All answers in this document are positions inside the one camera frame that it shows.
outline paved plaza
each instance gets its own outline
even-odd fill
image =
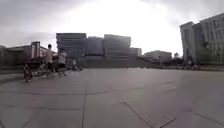
[[[224,73],[86,69],[0,85],[0,128],[224,128]]]

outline high-rise building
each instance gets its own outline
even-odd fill
[[[83,60],[85,56],[86,33],[57,33],[58,52],[63,48],[67,53],[66,63],[72,65],[73,60]]]
[[[106,57],[128,57],[130,45],[131,37],[104,35],[104,53]]]
[[[142,49],[141,48],[130,48],[130,56],[141,56]]]
[[[86,56],[104,56],[103,38],[88,37],[86,41]]]
[[[185,60],[224,62],[224,13],[180,29]]]

